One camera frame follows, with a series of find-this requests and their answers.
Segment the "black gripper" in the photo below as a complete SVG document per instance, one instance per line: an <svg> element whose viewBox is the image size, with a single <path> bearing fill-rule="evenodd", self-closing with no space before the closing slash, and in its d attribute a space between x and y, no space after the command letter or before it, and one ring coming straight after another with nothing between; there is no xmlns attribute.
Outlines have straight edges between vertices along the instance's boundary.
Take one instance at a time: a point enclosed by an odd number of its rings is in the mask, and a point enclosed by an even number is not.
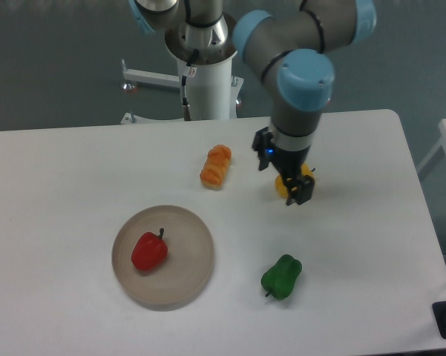
<svg viewBox="0 0 446 356"><path fill-rule="evenodd" d="M275 126L262 128L255 133L252 150L257 153L258 170L263 171L272 165L281 175L288 194L287 206L294 203L303 205L312 199L315 179L301 173L311 144L311 134L290 136Z"/></svg>

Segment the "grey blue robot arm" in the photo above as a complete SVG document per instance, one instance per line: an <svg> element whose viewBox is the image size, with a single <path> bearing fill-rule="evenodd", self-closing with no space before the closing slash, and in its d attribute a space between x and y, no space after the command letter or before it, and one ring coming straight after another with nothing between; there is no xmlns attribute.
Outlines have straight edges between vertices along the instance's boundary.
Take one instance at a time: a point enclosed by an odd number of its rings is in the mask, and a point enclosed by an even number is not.
<svg viewBox="0 0 446 356"><path fill-rule="evenodd" d="M144 33L163 30L179 65L185 121L227 119L230 73L216 75L217 92L201 76L239 56L273 101L269 126L252 143L260 169L280 174L288 203L304 204L315 180L302 171L321 114L332 96L335 70L327 53L367 38L376 26L371 1L302 1L292 18L253 10L238 20L221 1L130 1Z"/></svg>

